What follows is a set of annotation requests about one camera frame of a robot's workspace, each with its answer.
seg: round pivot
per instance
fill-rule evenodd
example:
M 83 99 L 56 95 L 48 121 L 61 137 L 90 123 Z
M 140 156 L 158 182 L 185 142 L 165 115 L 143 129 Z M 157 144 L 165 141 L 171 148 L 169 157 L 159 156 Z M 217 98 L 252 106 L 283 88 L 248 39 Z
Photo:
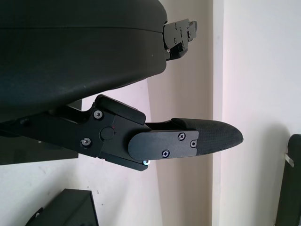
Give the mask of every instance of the round pivot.
M 104 140 L 111 140 L 115 135 L 115 131 L 112 127 L 106 127 L 100 132 L 100 136 Z

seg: black metal plate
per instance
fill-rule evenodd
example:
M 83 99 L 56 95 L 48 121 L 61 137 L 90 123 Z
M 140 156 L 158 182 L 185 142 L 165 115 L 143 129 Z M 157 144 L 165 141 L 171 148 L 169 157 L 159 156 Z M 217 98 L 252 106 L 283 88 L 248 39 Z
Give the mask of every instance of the black metal plate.
M 186 138 L 179 140 L 178 135 L 185 133 Z M 128 145 L 128 152 L 133 159 L 158 160 L 164 159 L 162 152 L 169 151 L 166 158 L 182 158 L 196 156 L 197 149 L 192 148 L 190 143 L 192 140 L 198 139 L 198 131 L 196 130 L 176 130 L 176 131 L 152 131 L 139 133 L 134 136 Z

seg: metal bracket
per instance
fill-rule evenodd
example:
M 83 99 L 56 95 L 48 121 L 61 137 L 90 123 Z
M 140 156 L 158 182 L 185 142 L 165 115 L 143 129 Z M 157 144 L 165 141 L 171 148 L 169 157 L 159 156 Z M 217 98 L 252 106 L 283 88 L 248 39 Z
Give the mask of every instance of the metal bracket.
M 164 26 L 166 60 L 181 58 L 188 50 L 188 42 L 197 36 L 197 22 L 188 19 Z

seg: black object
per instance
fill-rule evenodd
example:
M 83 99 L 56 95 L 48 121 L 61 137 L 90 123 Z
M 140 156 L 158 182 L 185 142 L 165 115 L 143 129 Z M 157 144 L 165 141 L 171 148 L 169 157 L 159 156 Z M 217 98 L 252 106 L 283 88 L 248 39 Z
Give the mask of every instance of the black object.
M 298 226 L 301 219 L 301 135 L 294 134 L 288 142 L 288 156 L 293 167 L 285 162 L 275 226 Z
M 26 226 L 99 226 L 91 191 L 64 189 L 37 213 Z
M 146 160 L 213 153 L 243 141 L 238 129 L 223 122 L 172 119 L 145 124 L 145 119 L 142 112 L 99 95 L 86 112 L 64 106 L 0 123 L 0 131 L 140 171 L 147 169 L 143 162 Z M 185 134 L 185 139 L 180 140 L 179 134 Z
M 145 170 L 149 159 L 213 153 L 242 142 L 214 121 L 145 115 L 100 95 L 165 70 L 196 37 L 197 22 L 166 24 L 158 0 L 0 2 L 0 136 L 23 136 Z M 178 137 L 185 134 L 185 139 Z

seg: screw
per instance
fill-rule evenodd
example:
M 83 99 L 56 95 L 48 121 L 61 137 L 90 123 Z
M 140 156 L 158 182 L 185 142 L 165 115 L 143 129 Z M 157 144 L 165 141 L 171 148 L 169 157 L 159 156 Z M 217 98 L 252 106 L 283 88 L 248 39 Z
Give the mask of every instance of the screw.
M 190 147 L 195 148 L 197 146 L 197 141 L 193 140 L 190 142 Z
M 178 139 L 179 139 L 179 140 L 184 140 L 185 137 L 186 137 L 185 133 L 180 133 L 180 134 L 178 135 Z
M 148 166 L 150 164 L 150 160 L 143 161 L 143 165 Z
M 102 116 L 103 116 L 103 113 L 101 111 L 97 110 L 94 112 L 94 118 L 100 119 L 100 118 L 102 118 Z
M 83 146 L 89 146 L 91 144 L 91 140 L 89 138 L 84 138 L 81 140 L 81 144 Z
M 167 158 L 169 156 L 169 150 L 164 150 L 163 152 L 162 152 L 162 158 Z

